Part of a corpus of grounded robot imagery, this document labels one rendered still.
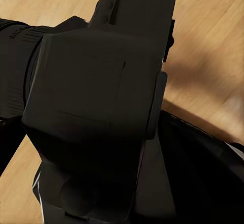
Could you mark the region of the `digital camera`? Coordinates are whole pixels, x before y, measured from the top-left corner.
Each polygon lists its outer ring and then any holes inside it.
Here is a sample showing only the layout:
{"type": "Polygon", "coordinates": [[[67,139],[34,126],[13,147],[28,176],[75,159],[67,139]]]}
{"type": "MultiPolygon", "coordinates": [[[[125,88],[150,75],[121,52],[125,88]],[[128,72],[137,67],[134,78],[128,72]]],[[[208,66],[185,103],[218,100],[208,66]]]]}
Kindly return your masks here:
{"type": "Polygon", "coordinates": [[[42,160],[39,194],[79,224],[127,219],[156,134],[176,0],[99,0],[90,21],[0,18],[0,121],[42,160]]]}

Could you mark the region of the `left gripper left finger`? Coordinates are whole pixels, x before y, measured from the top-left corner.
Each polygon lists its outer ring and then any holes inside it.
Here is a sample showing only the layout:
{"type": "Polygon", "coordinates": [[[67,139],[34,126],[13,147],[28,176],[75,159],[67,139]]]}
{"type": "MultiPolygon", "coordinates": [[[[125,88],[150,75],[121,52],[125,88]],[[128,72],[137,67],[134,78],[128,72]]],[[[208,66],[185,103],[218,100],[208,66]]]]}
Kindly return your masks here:
{"type": "Polygon", "coordinates": [[[0,177],[26,136],[21,119],[19,115],[0,121],[0,177]]]}

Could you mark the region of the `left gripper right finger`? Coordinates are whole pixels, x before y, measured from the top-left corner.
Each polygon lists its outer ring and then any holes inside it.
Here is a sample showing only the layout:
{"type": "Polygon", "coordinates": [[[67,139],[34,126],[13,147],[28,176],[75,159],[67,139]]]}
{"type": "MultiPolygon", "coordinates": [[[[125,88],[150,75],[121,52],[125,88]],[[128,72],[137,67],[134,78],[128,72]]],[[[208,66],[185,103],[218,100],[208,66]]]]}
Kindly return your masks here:
{"type": "Polygon", "coordinates": [[[244,182],[175,119],[158,137],[179,224],[244,224],[244,182]]]}

